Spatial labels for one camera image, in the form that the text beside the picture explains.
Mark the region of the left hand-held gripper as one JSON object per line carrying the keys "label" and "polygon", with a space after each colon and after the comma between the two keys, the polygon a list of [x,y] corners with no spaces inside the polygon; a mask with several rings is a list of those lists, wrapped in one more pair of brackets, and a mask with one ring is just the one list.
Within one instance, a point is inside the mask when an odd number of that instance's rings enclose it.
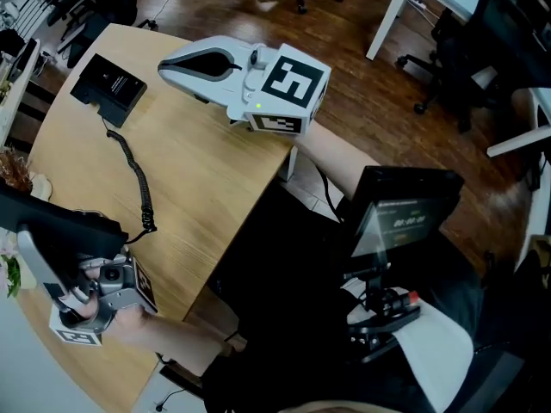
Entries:
{"label": "left hand-held gripper", "polygon": [[[117,311],[139,305],[151,314],[158,312],[152,282],[131,252],[77,264],[67,249],[29,225],[18,226],[16,240],[22,258],[53,302],[49,329],[62,342],[100,346]],[[76,309],[90,299],[98,302],[98,312],[84,319]]]}

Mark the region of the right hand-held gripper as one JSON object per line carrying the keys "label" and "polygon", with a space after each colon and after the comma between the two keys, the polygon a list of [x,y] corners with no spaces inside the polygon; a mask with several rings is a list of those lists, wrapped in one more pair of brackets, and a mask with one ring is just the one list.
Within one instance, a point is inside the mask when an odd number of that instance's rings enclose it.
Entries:
{"label": "right hand-held gripper", "polygon": [[[247,66],[245,72],[240,66]],[[319,110],[331,68],[287,44],[252,48],[215,35],[173,52],[158,65],[158,74],[181,91],[227,107],[230,120],[255,131],[300,136]]]}

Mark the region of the pink flowers cream pot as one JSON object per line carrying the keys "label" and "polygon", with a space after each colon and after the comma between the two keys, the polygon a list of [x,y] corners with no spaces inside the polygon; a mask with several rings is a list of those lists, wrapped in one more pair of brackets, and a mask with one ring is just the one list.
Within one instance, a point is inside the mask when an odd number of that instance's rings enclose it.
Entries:
{"label": "pink flowers cream pot", "polygon": [[21,287],[15,235],[0,228],[0,295],[15,297]]}

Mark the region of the person's black clothed body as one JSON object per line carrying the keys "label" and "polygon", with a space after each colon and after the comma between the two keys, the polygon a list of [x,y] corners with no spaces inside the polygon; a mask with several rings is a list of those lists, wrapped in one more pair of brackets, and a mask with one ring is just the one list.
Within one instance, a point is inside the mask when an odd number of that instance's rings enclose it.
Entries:
{"label": "person's black clothed body", "polygon": [[[244,350],[219,358],[202,377],[207,413],[282,413],[337,401],[436,413],[406,355],[394,348],[368,364],[343,359],[340,330],[348,300],[329,270],[338,226],[279,185],[264,193],[210,280],[238,316]],[[466,257],[441,233],[399,251],[387,283],[413,289],[474,340],[475,356],[453,409],[477,407],[491,392],[493,360],[519,355],[496,404],[501,413],[551,413],[551,292],[526,259],[507,281],[483,288]]]}

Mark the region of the white cluttered desk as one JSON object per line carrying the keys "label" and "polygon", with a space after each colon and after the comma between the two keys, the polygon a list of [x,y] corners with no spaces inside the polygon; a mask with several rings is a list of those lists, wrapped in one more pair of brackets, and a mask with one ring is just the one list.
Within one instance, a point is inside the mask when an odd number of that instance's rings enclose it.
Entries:
{"label": "white cluttered desk", "polygon": [[16,112],[22,101],[23,94],[28,86],[31,75],[40,55],[40,41],[34,43],[34,49],[29,55],[28,61],[22,73],[11,85],[6,101],[0,106],[0,150],[5,145],[9,131],[15,119]]}

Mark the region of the black telephone handset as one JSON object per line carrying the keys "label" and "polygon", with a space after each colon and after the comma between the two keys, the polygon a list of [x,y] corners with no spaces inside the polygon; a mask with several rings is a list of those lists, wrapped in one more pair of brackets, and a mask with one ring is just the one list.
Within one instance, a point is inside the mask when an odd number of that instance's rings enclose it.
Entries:
{"label": "black telephone handset", "polygon": [[29,225],[48,241],[83,257],[112,260],[127,241],[119,223],[94,213],[72,211],[0,182],[0,228],[15,233]]}

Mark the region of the person's right forearm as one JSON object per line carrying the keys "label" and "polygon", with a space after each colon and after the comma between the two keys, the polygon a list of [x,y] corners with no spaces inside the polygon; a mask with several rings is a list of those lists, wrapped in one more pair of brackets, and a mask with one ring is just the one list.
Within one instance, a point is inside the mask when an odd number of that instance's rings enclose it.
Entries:
{"label": "person's right forearm", "polygon": [[305,135],[291,140],[349,200],[356,192],[364,168],[380,165],[315,120]]}

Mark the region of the dried brown plant white pot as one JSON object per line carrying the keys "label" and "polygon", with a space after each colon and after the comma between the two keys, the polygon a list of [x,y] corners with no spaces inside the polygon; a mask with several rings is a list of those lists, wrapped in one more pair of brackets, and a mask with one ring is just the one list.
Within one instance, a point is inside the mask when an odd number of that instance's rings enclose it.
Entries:
{"label": "dried brown plant white pot", "polygon": [[23,194],[44,201],[49,201],[53,192],[48,179],[43,174],[29,170],[26,160],[13,148],[0,150],[0,179]]}

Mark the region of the white cloth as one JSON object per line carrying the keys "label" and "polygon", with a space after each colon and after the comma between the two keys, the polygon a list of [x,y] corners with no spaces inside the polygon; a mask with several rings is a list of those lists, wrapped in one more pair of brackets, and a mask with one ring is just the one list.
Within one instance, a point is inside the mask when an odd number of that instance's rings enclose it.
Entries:
{"label": "white cloth", "polygon": [[425,299],[420,316],[391,334],[404,353],[416,381],[436,413],[443,413],[458,394],[474,357],[471,336]]}

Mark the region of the person's left forearm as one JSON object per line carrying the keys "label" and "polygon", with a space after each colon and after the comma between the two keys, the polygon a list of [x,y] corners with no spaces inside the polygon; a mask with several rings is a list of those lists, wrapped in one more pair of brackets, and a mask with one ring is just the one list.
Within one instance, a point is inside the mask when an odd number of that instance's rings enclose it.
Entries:
{"label": "person's left forearm", "polygon": [[201,377],[217,357],[233,353],[230,344],[211,332],[152,315],[137,305],[117,311],[106,334],[132,346],[166,355],[197,377]]}

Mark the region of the white table leg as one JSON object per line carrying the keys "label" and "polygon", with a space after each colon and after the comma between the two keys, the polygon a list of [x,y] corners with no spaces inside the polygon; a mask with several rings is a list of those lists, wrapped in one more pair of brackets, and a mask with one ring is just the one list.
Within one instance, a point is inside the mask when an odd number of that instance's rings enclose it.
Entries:
{"label": "white table leg", "polygon": [[288,182],[293,173],[296,158],[298,155],[298,149],[293,146],[289,151],[289,154],[286,156],[284,162],[282,163],[280,169],[278,170],[278,176],[283,182]]}

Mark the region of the black screen device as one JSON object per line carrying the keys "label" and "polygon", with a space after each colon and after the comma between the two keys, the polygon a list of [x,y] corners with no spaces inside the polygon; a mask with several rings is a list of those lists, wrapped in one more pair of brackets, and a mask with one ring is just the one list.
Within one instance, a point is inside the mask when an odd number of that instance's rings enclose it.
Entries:
{"label": "black screen device", "polygon": [[366,167],[344,220],[344,278],[380,274],[393,250],[426,239],[455,210],[463,184],[453,170]]}

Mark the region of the black mesh office chair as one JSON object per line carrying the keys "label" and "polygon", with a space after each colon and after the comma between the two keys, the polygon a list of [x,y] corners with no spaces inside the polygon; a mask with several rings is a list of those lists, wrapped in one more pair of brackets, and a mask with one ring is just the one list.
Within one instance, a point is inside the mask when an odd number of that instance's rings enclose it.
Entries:
{"label": "black mesh office chair", "polygon": [[471,108],[500,110],[518,89],[551,89],[551,5],[544,0],[479,0],[465,23],[445,9],[431,36],[436,49],[429,61],[411,54],[396,60],[432,75],[427,98],[413,107],[416,114],[442,98],[457,110],[464,133]]}

